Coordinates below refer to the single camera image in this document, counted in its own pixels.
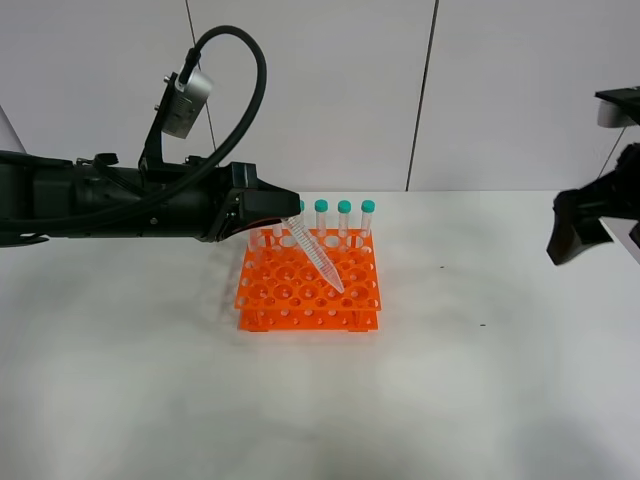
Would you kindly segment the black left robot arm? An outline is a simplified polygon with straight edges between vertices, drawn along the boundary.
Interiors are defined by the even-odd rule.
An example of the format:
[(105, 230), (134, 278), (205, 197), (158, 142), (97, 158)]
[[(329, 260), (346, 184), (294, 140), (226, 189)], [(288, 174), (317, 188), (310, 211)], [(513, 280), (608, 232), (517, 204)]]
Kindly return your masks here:
[(143, 197), (163, 191), (205, 163), (190, 156), (160, 171), (121, 167), (102, 153), (75, 162), (19, 152), (1, 154), (1, 229), (4, 248), (51, 238), (194, 238), (220, 242), (254, 227), (274, 225), (301, 211), (297, 193), (257, 176), (255, 165), (231, 162), (144, 213), (132, 215)]

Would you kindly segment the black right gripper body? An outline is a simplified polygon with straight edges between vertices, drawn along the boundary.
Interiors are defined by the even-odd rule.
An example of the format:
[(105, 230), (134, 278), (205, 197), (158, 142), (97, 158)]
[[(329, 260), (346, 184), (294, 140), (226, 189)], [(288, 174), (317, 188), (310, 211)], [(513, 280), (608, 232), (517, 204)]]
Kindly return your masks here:
[(639, 219), (639, 144), (625, 147), (615, 168), (596, 181), (604, 217)]

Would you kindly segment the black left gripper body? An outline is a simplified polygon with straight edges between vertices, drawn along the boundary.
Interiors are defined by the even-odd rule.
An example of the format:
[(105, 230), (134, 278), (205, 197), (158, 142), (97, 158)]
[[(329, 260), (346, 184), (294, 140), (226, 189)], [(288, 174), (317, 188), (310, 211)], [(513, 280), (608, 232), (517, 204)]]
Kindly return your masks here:
[(243, 196), (246, 192), (258, 190), (256, 165), (231, 162), (216, 167), (207, 177), (205, 186), (210, 204), (200, 240), (221, 242), (245, 230), (249, 223), (242, 213)]

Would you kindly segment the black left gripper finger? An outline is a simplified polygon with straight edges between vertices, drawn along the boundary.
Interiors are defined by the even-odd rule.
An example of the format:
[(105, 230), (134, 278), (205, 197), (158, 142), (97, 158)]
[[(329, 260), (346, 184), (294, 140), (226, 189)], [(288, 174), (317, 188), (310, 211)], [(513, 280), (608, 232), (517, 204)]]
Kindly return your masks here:
[(236, 207), (231, 233), (274, 225), (300, 212), (298, 193), (259, 180), (255, 188), (245, 188), (234, 197)]

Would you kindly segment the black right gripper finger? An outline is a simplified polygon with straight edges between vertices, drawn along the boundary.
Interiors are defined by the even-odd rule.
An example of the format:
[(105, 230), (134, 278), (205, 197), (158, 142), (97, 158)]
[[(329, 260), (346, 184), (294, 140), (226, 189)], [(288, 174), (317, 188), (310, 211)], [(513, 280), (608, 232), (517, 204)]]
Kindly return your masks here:
[(564, 265), (590, 248), (613, 242), (601, 222), (611, 207), (612, 193), (608, 180), (596, 180), (556, 196), (554, 225), (546, 249), (554, 265)]

